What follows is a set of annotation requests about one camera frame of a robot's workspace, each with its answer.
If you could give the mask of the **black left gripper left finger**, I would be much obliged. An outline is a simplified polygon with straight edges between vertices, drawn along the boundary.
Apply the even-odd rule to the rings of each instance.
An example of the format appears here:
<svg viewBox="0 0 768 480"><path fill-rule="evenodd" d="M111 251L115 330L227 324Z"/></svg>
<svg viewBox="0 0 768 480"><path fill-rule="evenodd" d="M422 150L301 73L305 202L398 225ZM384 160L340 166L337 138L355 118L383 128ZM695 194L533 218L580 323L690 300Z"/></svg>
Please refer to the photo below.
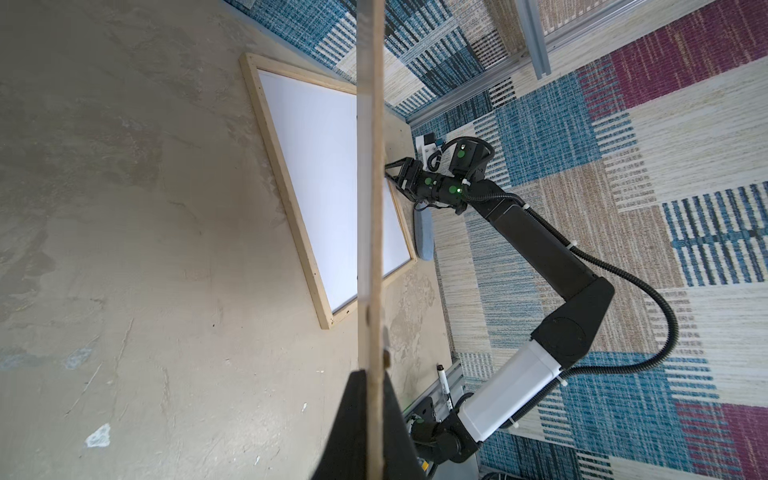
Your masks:
<svg viewBox="0 0 768 480"><path fill-rule="evenodd" d="M367 377L351 372L311 479L363 480L367 468Z"/></svg>

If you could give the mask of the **light wooden picture frame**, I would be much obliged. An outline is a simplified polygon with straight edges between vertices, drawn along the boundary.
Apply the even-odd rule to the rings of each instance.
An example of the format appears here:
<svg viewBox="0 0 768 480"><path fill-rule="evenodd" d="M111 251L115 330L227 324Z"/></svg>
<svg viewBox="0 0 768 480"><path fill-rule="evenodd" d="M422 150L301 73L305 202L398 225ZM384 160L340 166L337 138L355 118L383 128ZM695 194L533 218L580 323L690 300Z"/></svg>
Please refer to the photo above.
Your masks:
<svg viewBox="0 0 768 480"><path fill-rule="evenodd" d="M357 307L357 296L354 300L333 312L325 295L325 289L319 276L319 268L312 252L307 230L301 218L298 200L291 184L288 169L279 145L268 103L262 87L259 73L261 71L287 76L292 79L308 82L321 87L327 87L356 97L354 85L312 72L307 69L289 65L255 53L245 53L240 58L243 77L257 119L265 150L273 170L277 189L282 201L288 225L296 245L299 260L304 271L310 296L316 311L319 325L329 330L351 315Z"/></svg>

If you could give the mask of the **brown frame backing board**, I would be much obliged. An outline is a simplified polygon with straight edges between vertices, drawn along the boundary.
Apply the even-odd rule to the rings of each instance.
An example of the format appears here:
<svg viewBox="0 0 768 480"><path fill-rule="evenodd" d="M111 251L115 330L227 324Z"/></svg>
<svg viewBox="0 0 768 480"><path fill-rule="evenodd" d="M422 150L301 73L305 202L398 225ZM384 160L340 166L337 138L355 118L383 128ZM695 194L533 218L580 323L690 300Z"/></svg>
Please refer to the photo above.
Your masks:
<svg viewBox="0 0 768 480"><path fill-rule="evenodd" d="M357 3L358 364L366 374L365 466L382 479L384 459L383 187L385 3Z"/></svg>

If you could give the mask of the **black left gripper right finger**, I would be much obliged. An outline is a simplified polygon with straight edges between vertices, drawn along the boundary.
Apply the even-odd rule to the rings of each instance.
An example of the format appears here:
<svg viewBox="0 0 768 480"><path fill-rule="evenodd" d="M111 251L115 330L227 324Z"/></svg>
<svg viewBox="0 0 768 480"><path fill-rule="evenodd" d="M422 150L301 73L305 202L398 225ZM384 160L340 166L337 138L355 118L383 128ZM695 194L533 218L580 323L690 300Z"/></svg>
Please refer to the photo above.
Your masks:
<svg viewBox="0 0 768 480"><path fill-rule="evenodd" d="M384 479L418 480L426 476L417 458L389 375L383 383Z"/></svg>

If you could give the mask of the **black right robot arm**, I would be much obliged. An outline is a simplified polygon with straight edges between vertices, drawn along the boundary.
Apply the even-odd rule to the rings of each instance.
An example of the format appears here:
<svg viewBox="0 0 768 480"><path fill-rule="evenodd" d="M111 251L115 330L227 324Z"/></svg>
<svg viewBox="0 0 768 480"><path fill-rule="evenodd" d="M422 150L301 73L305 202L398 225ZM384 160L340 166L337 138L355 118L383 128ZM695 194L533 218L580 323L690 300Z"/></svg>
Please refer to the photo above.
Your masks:
<svg viewBox="0 0 768 480"><path fill-rule="evenodd" d="M542 320L529 339L475 392L449 403L443 420L418 411L410 437L418 456L438 466L462 463L497 430L512 427L553 390L581 375L630 375L663 364L677 346L680 326L667 300L645 281L589 255L547 222L519 195L486 177L494 147L460 136L443 145L427 135L425 159L405 157L385 167L386 178L424 210L473 208L538 274L531 294L513 305ZM660 309L667 335L660 350L637 363L584 365L615 295L599 267L643 291Z"/></svg>

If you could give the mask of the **dark photo print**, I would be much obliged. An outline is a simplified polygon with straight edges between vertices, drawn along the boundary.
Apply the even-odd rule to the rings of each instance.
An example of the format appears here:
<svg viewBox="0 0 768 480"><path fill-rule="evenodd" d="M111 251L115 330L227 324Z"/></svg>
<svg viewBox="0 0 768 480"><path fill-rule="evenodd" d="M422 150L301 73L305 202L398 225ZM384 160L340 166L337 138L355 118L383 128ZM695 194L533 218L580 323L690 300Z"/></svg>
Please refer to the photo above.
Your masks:
<svg viewBox="0 0 768 480"><path fill-rule="evenodd" d="M333 312L357 296L357 102L261 71L279 145Z"/></svg>

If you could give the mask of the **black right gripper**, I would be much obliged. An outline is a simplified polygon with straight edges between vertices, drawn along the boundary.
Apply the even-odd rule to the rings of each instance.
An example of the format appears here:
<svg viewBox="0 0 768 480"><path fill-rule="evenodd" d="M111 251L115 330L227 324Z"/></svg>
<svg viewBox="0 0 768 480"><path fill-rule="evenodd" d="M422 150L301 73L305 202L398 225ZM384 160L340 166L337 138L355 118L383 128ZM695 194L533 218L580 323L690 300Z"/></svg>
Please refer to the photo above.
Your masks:
<svg viewBox="0 0 768 480"><path fill-rule="evenodd" d="M461 180L426 171L421 162L410 157L402 160L398 173L398 190L416 204L426 202L428 205L453 210L465 210L468 206Z"/></svg>

